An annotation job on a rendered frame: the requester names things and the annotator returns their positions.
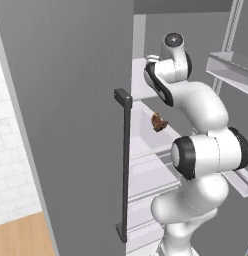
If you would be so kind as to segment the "brown steak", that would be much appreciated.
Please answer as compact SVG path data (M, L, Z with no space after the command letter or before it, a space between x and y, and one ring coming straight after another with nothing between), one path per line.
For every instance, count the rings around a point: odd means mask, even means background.
M154 113L151 118L151 123L153 125L153 129L156 132L160 132L165 129L168 125L168 122L163 120L158 113Z

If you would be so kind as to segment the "open grey fridge door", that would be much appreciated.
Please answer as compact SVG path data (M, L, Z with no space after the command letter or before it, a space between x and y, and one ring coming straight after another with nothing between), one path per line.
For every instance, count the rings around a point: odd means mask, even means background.
M248 57L248 0L234 0L220 52L235 52ZM230 125L248 140L248 94L215 78L214 89L230 115ZM216 256L248 256L248 197L231 184L230 194L217 219Z

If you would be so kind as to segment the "grey fridge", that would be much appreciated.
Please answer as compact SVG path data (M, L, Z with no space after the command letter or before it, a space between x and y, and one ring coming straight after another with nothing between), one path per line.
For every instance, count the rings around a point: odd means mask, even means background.
M136 14L133 16L133 59L144 58L158 52L163 35L177 31L185 38L188 53L192 55L192 77L211 84L206 74L206 55L220 48L226 12L193 12L166 14ZM217 220L195 234L198 256L216 256Z

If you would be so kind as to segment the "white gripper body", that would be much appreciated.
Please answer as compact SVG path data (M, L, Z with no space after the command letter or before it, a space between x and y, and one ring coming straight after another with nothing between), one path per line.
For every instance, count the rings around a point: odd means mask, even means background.
M159 62L160 56L151 54L151 55L147 55L145 59L146 59L146 63Z

